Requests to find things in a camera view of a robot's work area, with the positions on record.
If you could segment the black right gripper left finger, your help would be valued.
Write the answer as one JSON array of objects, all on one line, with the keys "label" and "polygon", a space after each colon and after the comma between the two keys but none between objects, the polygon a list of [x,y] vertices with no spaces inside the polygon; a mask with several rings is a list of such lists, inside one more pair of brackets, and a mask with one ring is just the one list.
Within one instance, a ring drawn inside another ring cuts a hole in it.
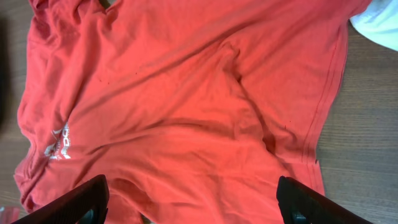
[{"label": "black right gripper left finger", "polygon": [[12,224],[104,224],[109,189],[101,174]]}]

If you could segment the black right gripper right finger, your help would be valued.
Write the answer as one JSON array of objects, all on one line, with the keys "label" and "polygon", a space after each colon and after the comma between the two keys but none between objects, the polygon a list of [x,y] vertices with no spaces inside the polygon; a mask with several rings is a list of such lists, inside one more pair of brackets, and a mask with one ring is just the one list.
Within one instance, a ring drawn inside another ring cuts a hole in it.
[{"label": "black right gripper right finger", "polygon": [[279,178],[276,197],[285,224],[371,224],[291,177]]}]

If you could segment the red t-shirt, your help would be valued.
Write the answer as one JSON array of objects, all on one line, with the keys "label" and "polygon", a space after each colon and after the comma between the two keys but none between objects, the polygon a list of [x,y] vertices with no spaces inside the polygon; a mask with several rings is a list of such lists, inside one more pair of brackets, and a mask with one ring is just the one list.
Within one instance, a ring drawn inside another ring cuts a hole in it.
[{"label": "red t-shirt", "polygon": [[33,212],[96,175],[108,223],[281,223],[367,1],[31,1],[14,178]]}]

